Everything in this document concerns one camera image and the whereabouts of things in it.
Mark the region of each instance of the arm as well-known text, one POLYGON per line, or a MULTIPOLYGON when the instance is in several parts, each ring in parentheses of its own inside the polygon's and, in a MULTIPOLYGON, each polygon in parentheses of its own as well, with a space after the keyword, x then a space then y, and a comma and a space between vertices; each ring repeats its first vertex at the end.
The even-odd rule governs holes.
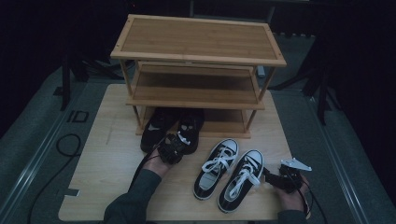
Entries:
POLYGON ((146 210, 155 189, 172 167, 163 163, 154 150, 142 167, 129 192, 122 194, 105 211, 104 223, 146 223, 146 210))
MULTIPOLYGON (((308 184, 305 176, 302 176, 303 181, 308 184)), ((308 186, 303 184, 300 188, 302 194, 308 191, 308 186)), ((283 189, 276 188, 276 193, 279 196, 283 211, 277 214, 279 224, 306 224, 304 213, 304 204, 306 204, 305 197, 302 198, 300 193, 295 190, 292 193, 287 193, 283 189)))

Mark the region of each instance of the wooden shoe rack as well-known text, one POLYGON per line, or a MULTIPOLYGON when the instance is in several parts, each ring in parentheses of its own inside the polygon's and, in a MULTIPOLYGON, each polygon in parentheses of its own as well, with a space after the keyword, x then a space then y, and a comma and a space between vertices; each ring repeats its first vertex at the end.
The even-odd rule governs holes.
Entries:
POLYGON ((120 59, 136 134, 156 106, 168 106, 203 108, 200 136, 249 138, 276 67, 286 66, 266 23, 142 15, 129 15, 111 57, 120 59), (261 90, 259 65, 270 68, 261 90))

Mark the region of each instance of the floor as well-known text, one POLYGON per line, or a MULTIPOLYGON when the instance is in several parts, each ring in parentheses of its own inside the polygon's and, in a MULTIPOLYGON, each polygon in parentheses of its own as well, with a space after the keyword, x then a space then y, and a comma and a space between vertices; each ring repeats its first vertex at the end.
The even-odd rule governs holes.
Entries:
MULTIPOLYGON (((288 66, 276 70, 272 85, 296 74, 314 40, 314 37, 276 36, 288 66)), ((57 140, 64 134, 78 133, 83 146, 106 85, 122 82, 94 73, 91 73, 88 83, 73 80, 72 101, 68 109, 60 111, 62 99, 53 95, 62 83, 60 76, 61 70, 49 76, 20 118, 0 140, 0 175, 2 180, 7 180, 2 181, 0 189, 0 223, 18 224, 26 223, 26 220, 32 223, 64 223, 57 218, 57 210, 63 199, 63 189, 67 188, 78 160, 72 160, 43 189, 52 175, 68 161, 59 156, 55 146, 57 140), (87 122, 70 122, 72 111, 89 111, 87 122)), ((258 80, 262 84, 264 78, 258 77, 258 80)), ((325 209, 329 223, 396 223, 396 210, 375 177, 347 118, 328 101, 330 110, 326 111, 325 117, 328 125, 322 126, 316 117, 316 98, 301 94, 304 82, 295 83, 282 91, 272 91, 272 94, 292 155, 314 168, 314 172, 306 175, 325 209)), ((64 144, 70 150, 76 147, 76 142, 64 144)), ((316 205, 308 222, 324 223, 316 205)), ((93 224, 98 221, 76 223, 93 224)), ((257 223, 276 221, 257 220, 257 223)))

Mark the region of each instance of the wooden table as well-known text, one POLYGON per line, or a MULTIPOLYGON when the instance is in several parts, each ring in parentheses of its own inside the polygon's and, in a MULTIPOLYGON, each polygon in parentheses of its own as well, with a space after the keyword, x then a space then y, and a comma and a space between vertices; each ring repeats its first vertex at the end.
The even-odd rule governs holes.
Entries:
MULTIPOLYGON (((144 156, 134 113, 125 104, 128 98, 123 84, 109 85, 90 135, 70 183, 78 196, 65 196, 59 211, 64 221, 102 220, 106 207, 130 186, 134 170, 144 156)), ((263 100, 266 109, 257 112, 250 139, 236 139, 240 155, 258 149, 265 166, 277 174, 281 159, 290 159, 290 150, 270 92, 263 100)), ((228 180, 225 175, 211 199, 198 201, 192 194, 193 183, 212 147, 222 140, 200 137, 197 151, 184 156, 167 174, 148 205, 149 220, 265 220, 276 219, 279 200, 269 184, 253 188, 235 213, 223 214, 217 197, 228 180)))

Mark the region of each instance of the shoe rack leg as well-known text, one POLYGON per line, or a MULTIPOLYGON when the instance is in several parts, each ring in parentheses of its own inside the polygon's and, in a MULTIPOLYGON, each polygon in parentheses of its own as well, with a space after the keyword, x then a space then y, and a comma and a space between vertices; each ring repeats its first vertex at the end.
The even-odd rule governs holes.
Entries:
POLYGON ((259 67, 259 66, 257 66, 257 65, 253 66, 253 71, 251 72, 251 75, 253 75, 254 77, 256 76, 257 68, 258 68, 258 67, 259 67))
POLYGON ((257 112, 257 110, 253 110, 251 112, 250 118, 248 119, 248 122, 247 122, 246 130, 250 129, 251 122, 253 121, 254 117, 256 116, 256 112, 257 112))
POLYGON ((128 75, 128 70, 126 68, 125 60, 120 60, 120 65, 121 65, 122 74, 124 75, 126 88, 128 89, 128 94, 131 96, 132 95, 132 87, 131 87, 131 83, 129 81, 129 75, 128 75))
POLYGON ((135 105, 132 106, 134 108, 134 114, 136 115, 137 125, 142 128, 142 122, 139 117, 139 113, 137 112, 137 107, 135 105))
POLYGON ((265 79, 264 85, 262 86, 262 91, 260 91, 259 100, 262 100, 262 97, 264 96, 265 92, 267 91, 267 88, 270 85, 271 79, 274 76, 275 70, 276 69, 274 67, 270 68, 268 77, 265 79))

